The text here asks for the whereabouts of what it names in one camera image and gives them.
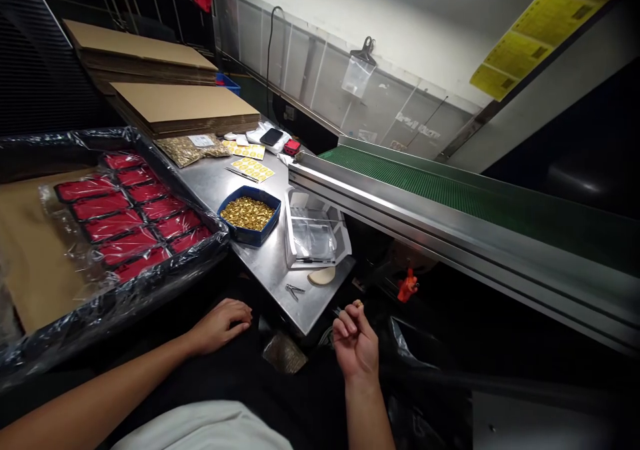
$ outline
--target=red package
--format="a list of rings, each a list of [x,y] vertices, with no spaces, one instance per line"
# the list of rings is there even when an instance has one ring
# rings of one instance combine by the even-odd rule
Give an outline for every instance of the red package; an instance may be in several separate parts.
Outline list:
[[[144,163],[140,155],[134,153],[106,153],[105,163],[110,169],[122,170],[131,167],[139,167]]]
[[[126,237],[100,245],[98,252],[104,257],[102,262],[108,266],[113,266],[146,252],[157,243],[158,240],[148,229],[138,228]]]
[[[87,222],[85,230],[90,242],[98,243],[133,230],[142,224],[144,222],[135,210],[124,210],[104,219]]]
[[[102,217],[130,207],[129,201],[122,192],[113,193],[106,197],[79,200],[71,206],[78,220]]]
[[[124,283],[134,277],[137,277],[144,270],[154,265],[158,265],[159,263],[164,262],[164,260],[167,260],[170,257],[171,255],[166,249],[162,247],[154,248],[148,254],[143,255],[138,260],[120,265],[118,268],[116,268],[116,270],[114,270],[114,272],[120,278],[120,283]]]
[[[171,242],[171,248],[174,252],[180,253],[184,250],[190,249],[196,243],[202,242],[202,240],[211,236],[211,232],[206,227],[198,227],[195,231],[184,237],[176,238]]]
[[[168,196],[165,199],[145,203],[142,211],[149,220],[160,220],[172,216],[185,207],[186,205],[177,198]]]
[[[160,183],[151,183],[149,185],[140,185],[129,189],[129,194],[133,200],[138,203],[157,200],[169,194],[169,191]]]
[[[178,213],[178,215],[174,217],[159,221],[155,225],[160,231],[160,234],[168,240],[196,228],[201,223],[193,210],[188,210]]]
[[[58,200],[64,203],[71,203],[76,200],[88,197],[99,197],[108,195],[118,190],[118,187],[109,180],[106,175],[96,174],[86,180],[65,182],[54,187]]]
[[[149,171],[148,167],[140,167],[132,170],[124,170],[118,173],[118,180],[126,187],[132,187],[134,185],[140,185],[154,181],[155,177]]]

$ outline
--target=white shirt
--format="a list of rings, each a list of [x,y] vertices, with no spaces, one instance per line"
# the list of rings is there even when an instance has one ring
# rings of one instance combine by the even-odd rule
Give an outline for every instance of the white shirt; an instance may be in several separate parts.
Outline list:
[[[154,418],[116,443],[113,450],[293,450],[242,403],[191,403]]]

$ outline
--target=blue container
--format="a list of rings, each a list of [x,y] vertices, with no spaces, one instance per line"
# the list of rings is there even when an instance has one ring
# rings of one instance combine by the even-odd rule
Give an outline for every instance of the blue container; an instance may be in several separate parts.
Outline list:
[[[240,96],[240,85],[236,84],[236,82],[231,80],[224,73],[216,73],[215,74],[215,79],[216,79],[216,81],[222,80],[224,82],[224,85],[216,84],[216,85],[218,85],[218,87],[228,88],[229,90],[234,92],[238,97]]]
[[[224,222],[230,228],[232,238],[234,238],[235,240],[238,240],[238,242],[247,243],[249,245],[253,245],[254,247],[260,247],[262,246],[262,244],[265,242],[265,240],[267,239],[267,237],[275,227],[275,224],[278,223],[278,218],[280,218],[281,202],[276,197],[268,194],[264,190],[260,190],[255,187],[249,187],[247,185],[244,185],[238,188],[238,190],[236,190],[232,194],[230,194],[230,196],[225,198],[224,202],[222,202],[222,205],[220,205],[220,208],[218,208],[218,215],[222,214],[222,210],[227,208],[227,205],[229,204],[230,201],[236,200],[240,197],[249,197],[254,200],[264,202],[268,206],[270,206],[272,209],[275,209],[275,212],[271,217],[271,220],[269,220],[269,222],[265,225],[262,231],[249,230],[249,229],[236,227],[230,224],[228,221],[224,220],[222,216],[220,216],[220,218],[222,218],[222,220],[224,220]]]

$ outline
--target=phone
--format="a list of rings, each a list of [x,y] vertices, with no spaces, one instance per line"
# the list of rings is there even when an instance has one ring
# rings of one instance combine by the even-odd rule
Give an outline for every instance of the phone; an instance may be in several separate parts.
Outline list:
[[[260,142],[264,143],[268,147],[274,146],[278,143],[278,140],[282,137],[282,132],[280,130],[276,130],[275,128],[270,129],[266,132],[262,138],[260,138]]]

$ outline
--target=hand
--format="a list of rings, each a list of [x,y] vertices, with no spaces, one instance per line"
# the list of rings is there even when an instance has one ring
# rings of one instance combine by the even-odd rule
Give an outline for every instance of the hand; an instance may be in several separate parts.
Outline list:
[[[251,325],[251,308],[245,303],[224,299],[206,314],[182,339],[192,355],[206,355],[223,347]],[[233,322],[240,322],[230,328]]]
[[[378,337],[363,305],[347,305],[333,321],[333,346],[347,383],[379,384]]]

